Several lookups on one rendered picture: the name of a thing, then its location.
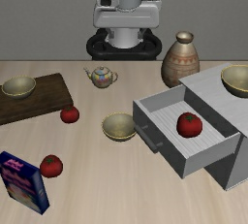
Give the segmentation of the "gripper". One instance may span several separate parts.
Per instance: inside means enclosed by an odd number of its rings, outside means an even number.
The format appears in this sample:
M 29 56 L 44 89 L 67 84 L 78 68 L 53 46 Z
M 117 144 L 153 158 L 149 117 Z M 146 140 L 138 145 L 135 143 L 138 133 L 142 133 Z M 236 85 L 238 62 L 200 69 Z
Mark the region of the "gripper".
M 161 0 L 142 0 L 133 10 L 95 6 L 93 23 L 95 27 L 106 28 L 108 38 L 114 38 L 111 28 L 139 28 L 138 39 L 142 39 L 145 28 L 159 26 Z

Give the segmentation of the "porcelain bowl with gold rim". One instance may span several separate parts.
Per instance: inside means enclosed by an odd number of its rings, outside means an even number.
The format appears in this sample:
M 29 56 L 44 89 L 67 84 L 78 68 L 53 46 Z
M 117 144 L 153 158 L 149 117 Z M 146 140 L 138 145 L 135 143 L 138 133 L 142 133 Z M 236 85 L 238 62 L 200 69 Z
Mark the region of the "porcelain bowl with gold rim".
M 221 81 L 233 96 L 248 98 L 248 65 L 231 65 L 221 71 Z
M 2 92 L 12 99 L 29 97 L 36 87 L 36 80 L 27 76 L 16 76 L 6 80 L 1 86 Z
M 111 140 L 125 142 L 136 134 L 133 117 L 125 112 L 114 112 L 102 121 L 102 131 Z

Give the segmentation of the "red tomato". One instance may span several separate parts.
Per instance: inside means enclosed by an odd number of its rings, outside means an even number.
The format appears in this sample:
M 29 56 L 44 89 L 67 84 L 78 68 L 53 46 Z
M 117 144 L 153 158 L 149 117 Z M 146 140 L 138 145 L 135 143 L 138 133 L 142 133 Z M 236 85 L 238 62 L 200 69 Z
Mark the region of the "red tomato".
M 183 138 L 194 138 L 202 132 L 202 121 L 195 114 L 184 112 L 177 119 L 176 131 Z
M 62 171 L 63 171 L 62 161 L 53 154 L 46 156 L 40 165 L 41 175 L 46 178 L 60 176 Z
M 79 119 L 79 111 L 74 106 L 69 106 L 60 112 L 60 118 L 64 123 L 75 123 Z

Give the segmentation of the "grey cabinet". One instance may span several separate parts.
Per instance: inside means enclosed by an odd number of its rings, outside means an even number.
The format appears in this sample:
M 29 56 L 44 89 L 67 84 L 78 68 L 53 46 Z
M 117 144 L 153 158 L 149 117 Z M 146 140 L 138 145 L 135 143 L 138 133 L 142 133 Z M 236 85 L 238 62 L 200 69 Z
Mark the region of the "grey cabinet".
M 225 190 L 248 181 L 248 98 L 233 96 L 221 81 L 221 71 L 231 65 L 223 64 L 180 80 L 210 107 L 208 116 L 215 128 L 240 134 L 231 155 L 206 167 Z

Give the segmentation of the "grey open drawer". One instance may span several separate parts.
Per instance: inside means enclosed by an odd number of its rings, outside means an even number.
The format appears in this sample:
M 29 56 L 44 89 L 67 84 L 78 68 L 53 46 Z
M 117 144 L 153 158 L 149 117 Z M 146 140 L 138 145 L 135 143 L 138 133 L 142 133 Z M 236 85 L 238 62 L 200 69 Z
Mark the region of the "grey open drawer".
M 195 138 L 183 138 L 176 131 L 177 119 L 185 112 L 202 122 Z M 161 153 L 180 177 L 233 154 L 240 138 L 221 114 L 183 85 L 135 100 L 133 120 L 146 145 Z

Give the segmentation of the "colourful patterned teapot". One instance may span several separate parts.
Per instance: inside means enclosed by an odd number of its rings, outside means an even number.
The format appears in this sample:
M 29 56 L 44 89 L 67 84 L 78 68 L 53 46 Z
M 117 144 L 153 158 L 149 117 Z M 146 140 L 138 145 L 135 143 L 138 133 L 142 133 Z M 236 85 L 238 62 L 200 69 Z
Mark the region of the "colourful patterned teapot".
M 87 68 L 83 68 L 88 78 L 98 88 L 108 88 L 118 80 L 118 74 L 105 66 L 99 66 L 90 72 Z

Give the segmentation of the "brown patterned vase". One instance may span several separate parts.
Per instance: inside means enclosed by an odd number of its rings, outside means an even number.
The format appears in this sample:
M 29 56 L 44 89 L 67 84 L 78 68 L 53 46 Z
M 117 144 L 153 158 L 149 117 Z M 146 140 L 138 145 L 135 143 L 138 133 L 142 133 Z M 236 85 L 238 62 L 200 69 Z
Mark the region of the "brown patterned vase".
M 180 79 L 200 71 L 199 56 L 193 44 L 194 35 L 189 31 L 180 31 L 175 38 L 161 67 L 162 80 L 168 87 L 178 86 Z

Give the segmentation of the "dark brown wooden board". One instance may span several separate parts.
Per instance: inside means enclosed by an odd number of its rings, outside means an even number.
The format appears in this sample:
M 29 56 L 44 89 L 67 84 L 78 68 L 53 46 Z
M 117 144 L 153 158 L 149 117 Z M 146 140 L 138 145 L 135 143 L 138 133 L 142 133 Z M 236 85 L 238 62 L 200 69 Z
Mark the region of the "dark brown wooden board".
M 36 78 L 36 87 L 26 99 L 16 100 L 0 89 L 0 125 L 50 112 L 57 112 L 74 102 L 61 74 Z

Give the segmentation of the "blue carton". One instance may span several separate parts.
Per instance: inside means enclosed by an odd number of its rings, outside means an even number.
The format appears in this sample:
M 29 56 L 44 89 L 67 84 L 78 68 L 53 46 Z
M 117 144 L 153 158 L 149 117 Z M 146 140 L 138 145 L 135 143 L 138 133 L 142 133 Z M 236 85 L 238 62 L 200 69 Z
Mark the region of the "blue carton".
M 3 151 L 0 154 L 0 176 L 11 198 L 39 214 L 48 209 L 47 192 L 37 167 Z

